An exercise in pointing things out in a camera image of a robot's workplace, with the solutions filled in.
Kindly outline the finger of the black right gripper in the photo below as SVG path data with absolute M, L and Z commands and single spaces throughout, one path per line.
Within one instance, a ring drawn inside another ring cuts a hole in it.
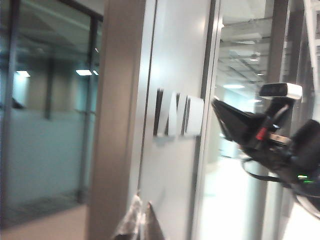
M 254 148 L 258 144 L 259 141 L 257 140 L 256 135 L 261 128 L 261 120 L 241 122 L 218 119 L 218 122 L 227 140 L 233 141 L 243 148 Z
M 230 120 L 230 121 L 240 121 L 243 123 L 262 121 L 266 118 L 266 115 L 263 113 L 251 113 L 241 111 L 221 100 L 215 98 L 211 105 L 217 118 L 222 121 Z

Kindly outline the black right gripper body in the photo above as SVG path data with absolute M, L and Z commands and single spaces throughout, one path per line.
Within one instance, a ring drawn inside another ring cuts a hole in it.
M 295 101 L 290 98 L 274 98 L 262 113 L 246 145 L 246 154 L 262 165 L 281 165 L 287 158 L 289 139 L 277 135 L 292 114 Z

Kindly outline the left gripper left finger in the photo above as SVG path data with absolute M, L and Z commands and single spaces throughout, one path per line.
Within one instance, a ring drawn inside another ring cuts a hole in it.
M 138 194 L 132 197 L 128 211 L 118 223 L 112 240 L 139 240 L 144 210 L 143 201 Z

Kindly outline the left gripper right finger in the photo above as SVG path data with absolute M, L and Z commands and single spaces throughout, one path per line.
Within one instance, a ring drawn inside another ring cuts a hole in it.
M 166 239 L 151 202 L 148 202 L 147 208 L 145 211 L 143 239 L 144 240 L 165 240 Z

